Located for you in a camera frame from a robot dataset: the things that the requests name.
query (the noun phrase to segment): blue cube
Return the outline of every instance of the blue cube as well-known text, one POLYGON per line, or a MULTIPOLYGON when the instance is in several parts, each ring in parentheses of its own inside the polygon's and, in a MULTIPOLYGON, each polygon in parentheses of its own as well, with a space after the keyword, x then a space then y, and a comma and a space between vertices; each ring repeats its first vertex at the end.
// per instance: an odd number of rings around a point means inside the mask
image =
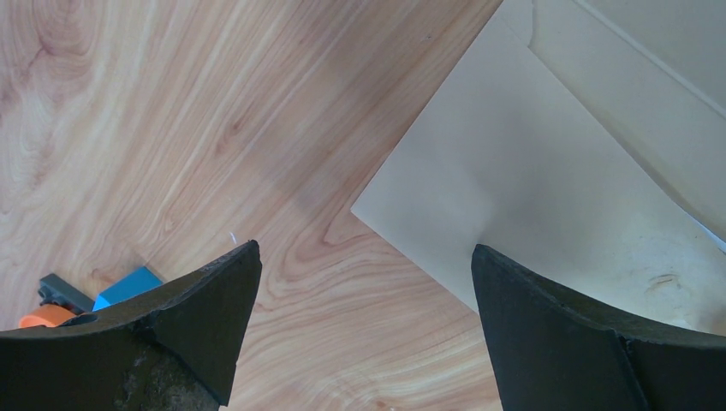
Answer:
POLYGON ((151 271, 146 267, 141 267, 131 274, 125 276, 118 283, 113 284, 106 290, 102 291, 93 305, 93 311, 110 307, 121 301, 133 298, 136 295, 144 294, 150 289, 155 289, 162 284, 151 271))

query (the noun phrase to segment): black plastic part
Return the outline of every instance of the black plastic part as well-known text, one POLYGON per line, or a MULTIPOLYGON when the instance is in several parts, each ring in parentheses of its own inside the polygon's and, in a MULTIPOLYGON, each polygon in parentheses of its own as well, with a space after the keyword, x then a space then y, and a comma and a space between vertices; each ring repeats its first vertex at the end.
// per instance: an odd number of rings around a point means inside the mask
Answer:
POLYGON ((75 315, 93 311, 93 300, 56 274, 51 273, 40 279, 38 294, 43 299, 40 302, 41 306, 55 304, 66 308, 75 315))
POLYGON ((726 338, 608 306, 490 247, 472 274, 505 410, 726 409, 726 338))
POLYGON ((57 328, 0 332, 0 409, 227 405, 259 286, 257 242, 57 328))

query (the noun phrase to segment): wood grain surface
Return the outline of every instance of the wood grain surface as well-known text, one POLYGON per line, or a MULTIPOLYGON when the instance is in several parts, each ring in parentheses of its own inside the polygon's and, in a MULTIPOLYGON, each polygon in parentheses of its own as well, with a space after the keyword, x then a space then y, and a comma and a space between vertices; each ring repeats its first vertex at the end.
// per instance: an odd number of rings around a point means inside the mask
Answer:
POLYGON ((499 409, 477 315, 349 211, 480 1, 2 1, 0 329, 259 240, 230 409, 499 409))

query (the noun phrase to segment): orange object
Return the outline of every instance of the orange object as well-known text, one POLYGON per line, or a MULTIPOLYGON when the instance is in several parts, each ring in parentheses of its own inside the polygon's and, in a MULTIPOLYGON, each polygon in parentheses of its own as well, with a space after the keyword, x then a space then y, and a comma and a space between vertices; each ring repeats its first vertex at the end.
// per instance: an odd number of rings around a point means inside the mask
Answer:
POLYGON ((37 325, 57 327, 73 317, 75 317, 75 314, 63 307, 55 304, 45 304, 44 306, 36 308, 32 313, 23 316, 18 326, 20 328, 34 327, 37 325))

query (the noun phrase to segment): wood grain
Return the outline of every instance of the wood grain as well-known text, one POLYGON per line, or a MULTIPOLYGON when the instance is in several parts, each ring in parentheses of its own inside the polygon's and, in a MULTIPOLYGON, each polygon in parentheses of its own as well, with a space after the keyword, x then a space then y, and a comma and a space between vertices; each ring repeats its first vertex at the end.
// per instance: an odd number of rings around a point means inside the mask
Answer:
POLYGON ((231 409, 499 409, 476 314, 350 212, 499 0, 0 3, 0 329, 248 238, 231 409))

